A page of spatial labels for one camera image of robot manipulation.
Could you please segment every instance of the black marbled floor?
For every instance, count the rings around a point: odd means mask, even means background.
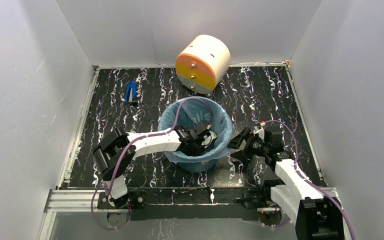
[[[124,106],[128,80],[135,80],[138,86],[136,107]],[[114,127],[125,132],[156,131],[164,109],[191,95],[193,92],[177,79],[174,68],[101,69],[68,187],[92,188],[100,181],[91,149]],[[288,124],[298,141],[301,168],[315,184],[322,185],[285,67],[230,67],[210,98],[231,116],[233,135],[255,121],[275,119]],[[292,150],[288,132],[284,140],[286,148]],[[262,157],[243,164],[227,156],[210,170],[191,174],[169,162],[163,153],[138,157],[125,177],[131,188],[248,187],[276,178]]]

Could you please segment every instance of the blue stapler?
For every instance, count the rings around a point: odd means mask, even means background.
[[[128,81],[126,94],[124,95],[124,105],[137,105],[138,98],[136,96],[136,82]]]

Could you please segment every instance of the trash bin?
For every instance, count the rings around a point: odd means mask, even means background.
[[[158,123],[158,131],[162,131],[173,126],[176,112],[182,101],[190,99],[181,106],[176,125],[194,127],[200,122],[210,123],[211,112],[202,102],[194,100],[199,98],[204,100],[212,110],[212,123],[210,130],[214,131],[217,139],[207,147],[201,156],[188,156],[181,151],[164,152],[165,156],[172,163],[191,173],[200,173],[213,167],[219,158],[229,153],[228,143],[232,137],[233,125],[229,115],[217,102],[205,97],[187,97],[176,101],[168,106],[161,115]]]

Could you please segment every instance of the white vertical board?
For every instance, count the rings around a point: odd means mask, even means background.
[[[0,0],[0,239],[36,239],[93,68],[54,0]]]
[[[384,1],[323,1],[291,73],[321,171],[357,239],[384,239]]]
[[[223,41],[232,63],[290,59],[320,0],[57,0],[93,65],[174,66],[198,35]]]

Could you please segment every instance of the cylindrical object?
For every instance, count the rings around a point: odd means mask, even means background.
[[[181,151],[164,152],[170,162],[191,173],[207,171],[216,164],[218,159],[225,157],[230,152],[227,146],[233,132],[232,120],[222,106],[205,97],[195,98],[204,100],[211,108],[211,111],[199,101],[190,100],[185,102],[181,106],[182,110],[179,112],[177,125],[194,127],[201,122],[209,124],[212,112],[213,118],[210,130],[217,135],[217,138],[200,156],[188,156]],[[158,131],[173,126],[178,107],[185,99],[187,98],[176,101],[164,110],[158,123]]]
[[[220,40],[197,36],[176,58],[176,73],[183,85],[200,94],[209,94],[229,68],[231,54]]]

